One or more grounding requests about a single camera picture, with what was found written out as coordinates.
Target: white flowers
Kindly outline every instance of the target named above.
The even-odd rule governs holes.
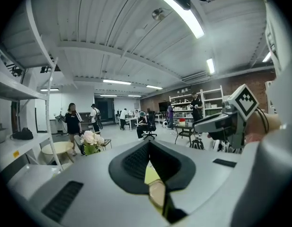
[[[91,131],[85,131],[84,134],[81,136],[81,143],[90,144],[90,145],[102,145],[105,140],[100,137],[100,135],[95,134]]]

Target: yellow sticker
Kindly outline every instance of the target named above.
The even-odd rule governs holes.
[[[14,153],[13,153],[13,157],[14,158],[17,158],[19,156],[19,151],[17,150],[17,151],[15,151]]]

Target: television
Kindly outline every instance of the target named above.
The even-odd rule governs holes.
[[[159,103],[159,111],[160,112],[166,112],[168,109],[168,105],[170,102],[163,102],[163,103]]]

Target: ceiling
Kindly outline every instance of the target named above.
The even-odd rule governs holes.
[[[32,9],[42,41],[58,57],[63,85],[91,85],[95,93],[147,95],[156,90],[146,85],[185,86],[182,78],[208,71],[209,58],[216,74],[263,60],[262,0],[192,3],[204,30],[199,39],[163,0],[32,0]],[[151,16],[158,8],[164,9],[162,21]]]

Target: backpack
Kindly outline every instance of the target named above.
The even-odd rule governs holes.
[[[196,137],[196,139],[192,141],[191,148],[205,150],[202,139]]]
[[[15,132],[14,134],[10,135],[10,139],[14,138],[17,140],[32,140],[33,134],[28,128],[23,128],[20,132]]]

